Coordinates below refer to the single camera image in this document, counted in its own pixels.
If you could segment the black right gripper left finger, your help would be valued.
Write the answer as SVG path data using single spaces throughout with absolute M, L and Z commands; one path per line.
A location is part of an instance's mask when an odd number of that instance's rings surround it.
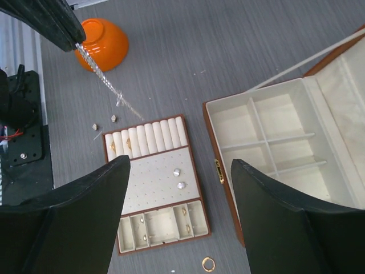
M 2 273 L 107 273 L 131 163 L 118 156 L 19 205 L 1 207 Z

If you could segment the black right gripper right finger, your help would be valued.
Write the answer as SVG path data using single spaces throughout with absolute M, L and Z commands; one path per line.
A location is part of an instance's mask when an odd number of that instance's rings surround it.
M 364 211 L 317 199 L 241 159 L 231 176 L 251 273 L 363 273 Z

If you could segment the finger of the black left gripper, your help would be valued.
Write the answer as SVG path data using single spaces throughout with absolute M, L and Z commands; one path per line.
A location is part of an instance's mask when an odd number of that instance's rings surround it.
M 4 0 L 1 12 L 30 26 L 65 52 L 86 40 L 84 29 L 66 1 Z

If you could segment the brown jewelry tray insert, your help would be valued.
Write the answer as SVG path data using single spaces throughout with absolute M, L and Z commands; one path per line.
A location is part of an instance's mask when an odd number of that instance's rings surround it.
M 116 237 L 119 255 L 211 234 L 183 115 L 106 132 L 102 141 L 107 162 L 118 156 L 131 161 Z M 179 190 L 179 182 L 186 187 Z

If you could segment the brown open jewelry box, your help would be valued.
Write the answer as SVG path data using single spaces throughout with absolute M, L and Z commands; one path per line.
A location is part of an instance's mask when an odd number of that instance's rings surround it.
M 308 195 L 364 208 L 364 28 L 287 71 L 202 110 L 236 235 L 244 237 L 230 166 L 240 158 Z

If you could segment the orange upturned bowl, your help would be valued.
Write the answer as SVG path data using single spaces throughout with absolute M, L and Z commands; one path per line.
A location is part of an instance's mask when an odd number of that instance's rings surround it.
M 102 18 L 86 19 L 82 26 L 86 34 L 82 46 L 103 72 L 121 64 L 127 56 L 129 41 L 120 27 Z

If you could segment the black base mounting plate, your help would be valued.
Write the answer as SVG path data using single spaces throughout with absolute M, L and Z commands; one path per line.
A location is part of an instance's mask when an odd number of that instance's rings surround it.
M 1 205 L 17 205 L 54 187 L 39 75 L 19 65 L 1 71 Z

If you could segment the silver stud earring right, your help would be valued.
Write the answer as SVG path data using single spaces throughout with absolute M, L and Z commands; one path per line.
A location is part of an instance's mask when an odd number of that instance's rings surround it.
M 186 187 L 186 182 L 179 182 L 178 184 L 177 184 L 177 188 L 179 189 L 179 190 L 182 190 L 182 189 L 184 189 Z

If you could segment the silver stud earring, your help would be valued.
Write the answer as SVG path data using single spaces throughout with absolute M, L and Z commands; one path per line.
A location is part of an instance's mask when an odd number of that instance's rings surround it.
M 173 175 L 175 177 L 178 177 L 178 176 L 180 176 L 180 174 L 181 174 L 181 170 L 179 168 L 175 168 L 173 171 Z
M 179 189 L 179 190 L 182 190 L 182 189 L 184 189 L 186 187 L 186 182 L 179 182 L 178 184 L 177 184 L 177 188 Z

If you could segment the silver stud earring left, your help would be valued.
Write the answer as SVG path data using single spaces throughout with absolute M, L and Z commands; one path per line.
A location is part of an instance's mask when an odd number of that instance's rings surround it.
M 180 176 L 180 174 L 181 174 L 181 170 L 179 168 L 175 168 L 173 171 L 173 175 L 175 177 L 178 177 L 178 176 Z

